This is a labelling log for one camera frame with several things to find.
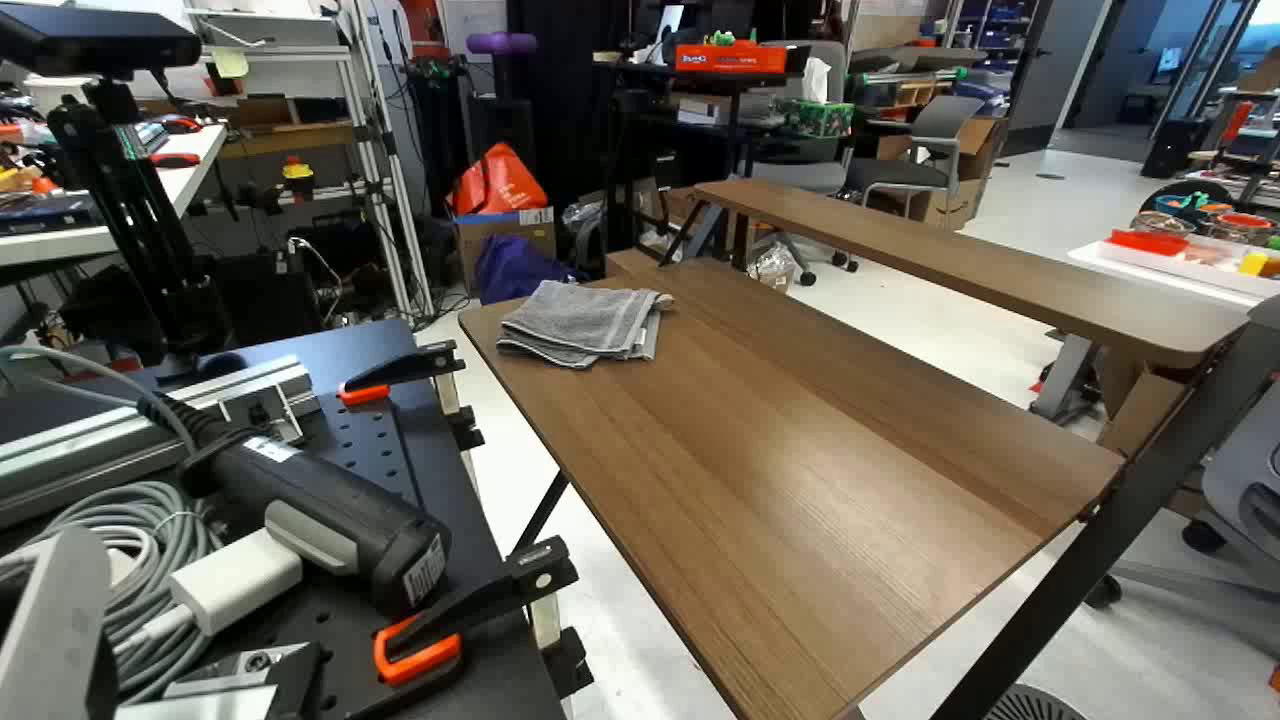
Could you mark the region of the white table with toys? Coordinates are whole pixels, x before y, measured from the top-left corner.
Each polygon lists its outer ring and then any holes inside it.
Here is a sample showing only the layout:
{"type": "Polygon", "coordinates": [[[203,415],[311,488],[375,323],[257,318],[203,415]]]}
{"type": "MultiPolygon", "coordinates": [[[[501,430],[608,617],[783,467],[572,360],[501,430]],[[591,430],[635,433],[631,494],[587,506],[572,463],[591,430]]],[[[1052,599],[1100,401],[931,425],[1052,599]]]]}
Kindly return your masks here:
{"type": "Polygon", "coordinates": [[[1178,181],[1071,261],[1254,309],[1280,297],[1280,214],[1216,181],[1178,181]]]}

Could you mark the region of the orange tray on desk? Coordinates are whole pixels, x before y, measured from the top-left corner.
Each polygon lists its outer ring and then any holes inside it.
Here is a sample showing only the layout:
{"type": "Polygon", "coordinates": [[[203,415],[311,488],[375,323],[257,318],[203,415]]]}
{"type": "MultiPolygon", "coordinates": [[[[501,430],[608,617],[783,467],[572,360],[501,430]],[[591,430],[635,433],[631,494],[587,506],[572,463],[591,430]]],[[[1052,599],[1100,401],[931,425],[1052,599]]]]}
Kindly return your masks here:
{"type": "Polygon", "coordinates": [[[788,52],[774,46],[681,46],[672,52],[672,68],[685,77],[782,77],[788,68],[788,52]]]}

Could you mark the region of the black orange clamp near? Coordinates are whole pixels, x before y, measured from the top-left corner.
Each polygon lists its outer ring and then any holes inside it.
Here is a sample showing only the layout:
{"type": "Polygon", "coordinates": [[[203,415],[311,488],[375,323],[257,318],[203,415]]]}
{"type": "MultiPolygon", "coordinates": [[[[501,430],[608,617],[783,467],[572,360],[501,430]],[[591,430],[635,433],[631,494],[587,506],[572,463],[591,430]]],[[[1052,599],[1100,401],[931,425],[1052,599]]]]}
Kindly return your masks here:
{"type": "Polygon", "coordinates": [[[412,685],[464,651],[464,638],[488,620],[525,611],[529,606],[577,585],[579,572],[560,536],[529,545],[505,567],[474,590],[458,590],[435,606],[383,624],[374,638],[374,669],[380,685],[412,685]]]}

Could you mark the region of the black diagonal table leg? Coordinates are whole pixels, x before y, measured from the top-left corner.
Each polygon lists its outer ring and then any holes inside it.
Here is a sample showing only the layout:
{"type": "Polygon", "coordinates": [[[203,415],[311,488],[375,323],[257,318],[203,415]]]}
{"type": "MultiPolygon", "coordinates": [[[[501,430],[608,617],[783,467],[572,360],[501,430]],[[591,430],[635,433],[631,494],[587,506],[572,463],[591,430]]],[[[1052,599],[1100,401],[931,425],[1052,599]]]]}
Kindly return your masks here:
{"type": "Polygon", "coordinates": [[[931,720],[984,720],[1023,669],[1052,645],[1090,592],[1165,509],[1178,486],[1249,415],[1280,372],[1280,300],[1249,312],[1230,353],[1195,375],[1160,433],[1124,462],[1095,518],[1028,592],[931,720]]]}

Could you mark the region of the grey towel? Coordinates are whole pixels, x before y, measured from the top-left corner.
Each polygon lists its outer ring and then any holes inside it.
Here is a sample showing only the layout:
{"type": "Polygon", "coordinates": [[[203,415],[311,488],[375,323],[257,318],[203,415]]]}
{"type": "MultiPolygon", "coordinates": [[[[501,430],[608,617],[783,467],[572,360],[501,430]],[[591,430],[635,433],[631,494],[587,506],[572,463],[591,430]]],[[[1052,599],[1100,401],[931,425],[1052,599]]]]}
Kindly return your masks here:
{"type": "Polygon", "coordinates": [[[658,287],[540,280],[537,291],[501,320],[501,348],[572,372],[587,372],[598,360],[654,360],[667,306],[672,297],[658,287]]]}

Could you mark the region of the purple blue bag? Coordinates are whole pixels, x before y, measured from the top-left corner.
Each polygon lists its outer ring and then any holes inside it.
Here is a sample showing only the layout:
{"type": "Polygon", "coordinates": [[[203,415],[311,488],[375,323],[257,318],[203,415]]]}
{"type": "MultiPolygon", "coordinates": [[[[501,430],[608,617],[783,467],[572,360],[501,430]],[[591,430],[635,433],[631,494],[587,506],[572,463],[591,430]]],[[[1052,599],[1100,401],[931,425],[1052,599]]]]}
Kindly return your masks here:
{"type": "Polygon", "coordinates": [[[570,280],[572,269],[519,235],[494,235],[476,261],[476,297],[486,306],[531,297],[546,280],[570,280]]]}

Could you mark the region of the grey office chair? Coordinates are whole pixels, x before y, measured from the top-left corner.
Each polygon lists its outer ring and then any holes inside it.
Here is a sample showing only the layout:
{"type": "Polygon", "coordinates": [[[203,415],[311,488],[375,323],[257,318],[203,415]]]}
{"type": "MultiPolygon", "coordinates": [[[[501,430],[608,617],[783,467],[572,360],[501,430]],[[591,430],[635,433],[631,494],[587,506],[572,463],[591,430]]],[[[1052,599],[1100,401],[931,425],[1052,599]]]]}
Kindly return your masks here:
{"type": "Polygon", "coordinates": [[[910,220],[964,230],[990,177],[994,132],[978,96],[937,96],[885,158],[849,163],[842,197],[863,210],[895,200],[910,220]]]}

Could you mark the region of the brown wooden table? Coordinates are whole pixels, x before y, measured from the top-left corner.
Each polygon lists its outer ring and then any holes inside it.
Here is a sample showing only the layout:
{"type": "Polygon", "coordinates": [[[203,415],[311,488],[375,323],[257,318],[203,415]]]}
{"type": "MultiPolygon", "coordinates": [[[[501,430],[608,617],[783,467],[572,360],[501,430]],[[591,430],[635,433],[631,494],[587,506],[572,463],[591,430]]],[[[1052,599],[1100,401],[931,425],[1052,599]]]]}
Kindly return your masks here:
{"type": "Polygon", "coordinates": [[[719,695],[845,720],[1106,498],[1119,462],[716,261],[620,254],[661,353],[565,372],[460,329],[719,695]]]}

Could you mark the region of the orange red bag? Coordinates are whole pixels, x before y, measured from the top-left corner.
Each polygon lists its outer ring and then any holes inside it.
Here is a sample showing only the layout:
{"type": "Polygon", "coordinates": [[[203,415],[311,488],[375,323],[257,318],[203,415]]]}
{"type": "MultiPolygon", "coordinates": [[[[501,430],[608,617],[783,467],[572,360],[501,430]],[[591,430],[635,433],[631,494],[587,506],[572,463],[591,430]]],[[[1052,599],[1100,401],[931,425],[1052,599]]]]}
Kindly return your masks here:
{"type": "Polygon", "coordinates": [[[509,215],[546,210],[550,193],[511,145],[486,147],[452,184],[447,210],[458,215],[509,215]]]}

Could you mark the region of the black orange clamp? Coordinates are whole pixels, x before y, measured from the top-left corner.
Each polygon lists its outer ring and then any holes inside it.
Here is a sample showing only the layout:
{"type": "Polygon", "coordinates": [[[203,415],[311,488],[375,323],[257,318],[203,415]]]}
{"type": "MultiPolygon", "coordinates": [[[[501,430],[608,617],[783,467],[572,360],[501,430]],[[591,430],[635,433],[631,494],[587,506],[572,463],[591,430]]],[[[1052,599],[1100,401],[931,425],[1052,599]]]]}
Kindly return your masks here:
{"type": "Polygon", "coordinates": [[[577,585],[579,572],[560,536],[529,545],[505,567],[474,590],[458,590],[435,606],[383,624],[374,638],[374,669],[380,685],[412,685],[464,651],[464,638],[488,620],[525,611],[529,606],[577,585]]]}
{"type": "Polygon", "coordinates": [[[412,348],[412,353],[405,353],[398,360],[383,360],[383,366],[375,366],[370,372],[350,375],[337,390],[337,401],[343,409],[370,409],[370,404],[389,401],[398,383],[447,375],[447,372],[460,372],[460,367],[464,367],[464,360],[458,356],[452,339],[425,345],[425,348],[412,348]]]}

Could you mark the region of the white power adapter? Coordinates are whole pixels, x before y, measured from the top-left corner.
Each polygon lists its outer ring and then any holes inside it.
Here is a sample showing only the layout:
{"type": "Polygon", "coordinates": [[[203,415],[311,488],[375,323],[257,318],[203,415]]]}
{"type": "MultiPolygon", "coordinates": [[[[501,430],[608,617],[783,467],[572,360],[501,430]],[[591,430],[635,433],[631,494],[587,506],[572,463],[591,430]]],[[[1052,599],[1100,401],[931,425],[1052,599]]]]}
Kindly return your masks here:
{"type": "Polygon", "coordinates": [[[172,598],[192,611],[203,638],[221,638],[257,610],[291,592],[303,582],[303,560],[268,528],[257,528],[169,578],[172,598]]]}

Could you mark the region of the long wooden bench table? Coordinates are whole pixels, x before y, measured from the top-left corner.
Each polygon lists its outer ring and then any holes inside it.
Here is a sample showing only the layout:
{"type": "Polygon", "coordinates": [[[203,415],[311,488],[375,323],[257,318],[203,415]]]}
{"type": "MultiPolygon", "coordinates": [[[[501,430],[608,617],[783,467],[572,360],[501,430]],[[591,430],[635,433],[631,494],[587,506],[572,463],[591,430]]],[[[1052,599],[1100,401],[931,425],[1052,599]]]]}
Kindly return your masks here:
{"type": "Polygon", "coordinates": [[[1031,258],[788,184],[708,181],[692,197],[1071,335],[1124,348],[1152,367],[1195,367],[1249,323],[1239,309],[1192,291],[1031,258]]]}

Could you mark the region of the white ladder frame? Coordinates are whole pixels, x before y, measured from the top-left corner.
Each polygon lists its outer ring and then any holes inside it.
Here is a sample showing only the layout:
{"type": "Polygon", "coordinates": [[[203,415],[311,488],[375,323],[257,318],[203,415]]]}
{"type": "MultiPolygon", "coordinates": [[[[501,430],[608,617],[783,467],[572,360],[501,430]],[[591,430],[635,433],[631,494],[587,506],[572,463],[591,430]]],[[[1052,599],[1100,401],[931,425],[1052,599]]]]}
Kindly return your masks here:
{"type": "Polygon", "coordinates": [[[350,121],[352,121],[355,158],[361,158],[361,190],[375,220],[398,312],[412,329],[420,329],[435,318],[435,297],[429,283],[425,244],[417,233],[412,193],[398,152],[391,118],[383,107],[383,77],[374,52],[374,25],[375,15],[370,12],[370,0],[337,0],[337,27],[343,41],[350,121]]]}

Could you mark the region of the black orange clamp far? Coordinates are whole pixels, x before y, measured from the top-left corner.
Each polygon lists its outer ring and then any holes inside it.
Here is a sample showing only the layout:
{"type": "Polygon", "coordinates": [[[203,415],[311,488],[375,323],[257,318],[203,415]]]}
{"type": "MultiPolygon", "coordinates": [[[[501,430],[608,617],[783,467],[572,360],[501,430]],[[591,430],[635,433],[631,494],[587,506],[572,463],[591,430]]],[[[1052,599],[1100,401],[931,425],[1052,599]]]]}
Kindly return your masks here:
{"type": "Polygon", "coordinates": [[[337,390],[337,401],[343,409],[370,409],[370,404],[389,401],[398,383],[447,375],[447,372],[460,372],[460,367],[464,367],[464,360],[458,356],[452,339],[425,345],[425,348],[412,348],[412,353],[405,353],[398,360],[383,360],[383,366],[375,366],[370,372],[350,375],[337,390]]]}

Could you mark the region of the cardboard box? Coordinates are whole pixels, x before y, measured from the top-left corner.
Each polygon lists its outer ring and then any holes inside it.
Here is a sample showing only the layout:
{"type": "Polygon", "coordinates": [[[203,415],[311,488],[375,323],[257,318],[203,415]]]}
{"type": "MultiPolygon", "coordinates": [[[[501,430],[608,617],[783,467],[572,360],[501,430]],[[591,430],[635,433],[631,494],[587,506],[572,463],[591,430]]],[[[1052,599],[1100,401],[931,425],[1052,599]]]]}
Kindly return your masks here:
{"type": "Polygon", "coordinates": [[[529,241],[546,258],[555,254],[555,214],[552,210],[525,210],[509,215],[458,215],[458,248],[464,283],[476,283],[476,269],[488,241],[529,241]]]}

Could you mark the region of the black grey handheld tool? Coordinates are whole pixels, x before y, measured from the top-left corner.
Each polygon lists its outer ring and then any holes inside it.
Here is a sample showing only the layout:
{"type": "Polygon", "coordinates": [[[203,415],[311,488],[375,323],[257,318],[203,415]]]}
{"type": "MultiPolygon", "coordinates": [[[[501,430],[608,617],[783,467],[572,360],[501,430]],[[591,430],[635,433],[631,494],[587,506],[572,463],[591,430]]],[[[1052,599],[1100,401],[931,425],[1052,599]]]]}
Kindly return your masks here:
{"type": "Polygon", "coordinates": [[[447,528],[366,475],[268,440],[218,440],[192,475],[318,567],[361,582],[383,617],[417,611],[447,572],[447,528]]]}

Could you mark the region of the black perforated work plate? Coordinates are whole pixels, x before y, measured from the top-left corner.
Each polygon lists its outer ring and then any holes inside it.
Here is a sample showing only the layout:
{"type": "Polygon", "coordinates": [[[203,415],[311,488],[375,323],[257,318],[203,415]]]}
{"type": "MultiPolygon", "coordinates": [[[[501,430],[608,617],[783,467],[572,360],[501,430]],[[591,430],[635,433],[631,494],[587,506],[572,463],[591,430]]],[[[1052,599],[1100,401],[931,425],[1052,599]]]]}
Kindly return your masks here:
{"type": "MultiPolygon", "coordinates": [[[[488,532],[474,480],[464,474],[458,438],[445,421],[433,380],[398,383],[389,401],[343,409],[337,390],[383,360],[412,353],[417,339],[401,320],[350,323],[333,333],[289,335],[241,348],[241,367],[277,356],[297,356],[321,409],[303,421],[299,446],[375,488],[405,498],[447,528],[447,572],[435,598],[482,585],[501,567],[501,547],[488,532]]],[[[77,398],[4,401],[4,440],[57,430],[114,404],[77,398]]],[[[53,514],[4,528],[33,532],[53,514]]],[[[257,620],[214,645],[218,655],[268,639],[318,639],[325,669],[318,676],[318,718],[343,720],[565,720],[565,695],[591,680],[579,639],[570,639],[572,669],[560,672],[531,639],[519,617],[488,620],[464,645],[460,672],[435,690],[389,690],[374,669],[374,632],[383,611],[374,610],[370,590],[307,572],[297,592],[268,606],[257,620]]]]}

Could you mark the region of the silver aluminium rail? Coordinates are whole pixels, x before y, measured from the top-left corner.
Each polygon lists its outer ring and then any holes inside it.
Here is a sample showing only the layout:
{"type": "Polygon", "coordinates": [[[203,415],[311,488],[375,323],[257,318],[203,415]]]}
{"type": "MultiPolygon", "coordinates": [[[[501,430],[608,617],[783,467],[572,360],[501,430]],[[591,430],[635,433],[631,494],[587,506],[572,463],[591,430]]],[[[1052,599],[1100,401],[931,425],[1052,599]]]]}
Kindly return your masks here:
{"type": "MultiPolygon", "coordinates": [[[[188,390],[172,390],[195,411],[257,425],[277,440],[299,440],[321,409],[311,375],[297,356],[248,366],[188,390]]],[[[84,494],[156,475],[183,462],[172,430],[135,409],[106,409],[0,446],[0,528],[57,514],[84,494]]]]}

